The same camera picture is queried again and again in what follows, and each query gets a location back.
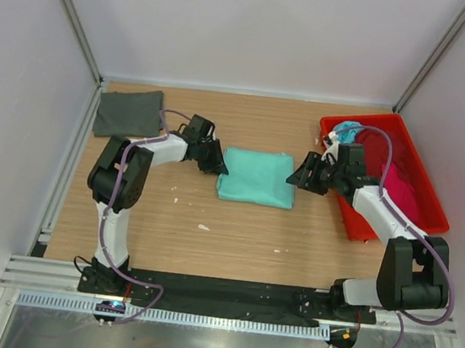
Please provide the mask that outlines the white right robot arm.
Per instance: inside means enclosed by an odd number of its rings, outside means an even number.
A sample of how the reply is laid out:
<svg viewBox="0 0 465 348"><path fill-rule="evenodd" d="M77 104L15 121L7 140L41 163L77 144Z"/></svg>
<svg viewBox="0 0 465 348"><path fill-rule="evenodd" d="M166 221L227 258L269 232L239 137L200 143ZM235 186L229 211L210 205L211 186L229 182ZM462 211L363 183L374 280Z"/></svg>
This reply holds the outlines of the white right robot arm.
<svg viewBox="0 0 465 348"><path fill-rule="evenodd" d="M384 177L367 174L363 146L341 143L336 131L324 138L324 145L324 153L308 153L288 184L319 195L335 190L365 218L385 247L376 277L334 282L327 302L329 313L344 320L359 306L383 308L420 324L422 319L412 315L414 310L441 309L444 313L427 323L446 322L456 301L448 270L448 243L409 220L390 198Z"/></svg>

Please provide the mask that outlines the turquoise t shirt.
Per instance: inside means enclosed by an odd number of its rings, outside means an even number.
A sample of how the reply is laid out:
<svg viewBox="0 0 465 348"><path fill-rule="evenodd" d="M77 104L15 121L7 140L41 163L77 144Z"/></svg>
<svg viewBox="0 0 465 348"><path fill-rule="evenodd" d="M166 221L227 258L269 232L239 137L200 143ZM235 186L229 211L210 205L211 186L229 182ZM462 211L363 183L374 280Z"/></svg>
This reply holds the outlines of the turquoise t shirt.
<svg viewBox="0 0 465 348"><path fill-rule="evenodd" d="M294 187L286 182L293 174L292 156L230 147L223 157L228 174L216 182L220 200L292 209Z"/></svg>

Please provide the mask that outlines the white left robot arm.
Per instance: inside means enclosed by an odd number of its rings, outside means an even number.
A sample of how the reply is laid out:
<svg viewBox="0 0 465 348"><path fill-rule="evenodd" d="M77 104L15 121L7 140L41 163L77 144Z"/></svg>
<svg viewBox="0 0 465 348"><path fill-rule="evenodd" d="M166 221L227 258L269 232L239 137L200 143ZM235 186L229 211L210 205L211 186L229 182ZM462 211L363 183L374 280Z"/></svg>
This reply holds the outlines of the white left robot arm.
<svg viewBox="0 0 465 348"><path fill-rule="evenodd" d="M110 295L123 292L130 281L127 227L150 170L192 160L202 173L228 174L215 123L192 115L175 131L163 129L157 137L111 137L88 176L99 216L98 245L83 279Z"/></svg>

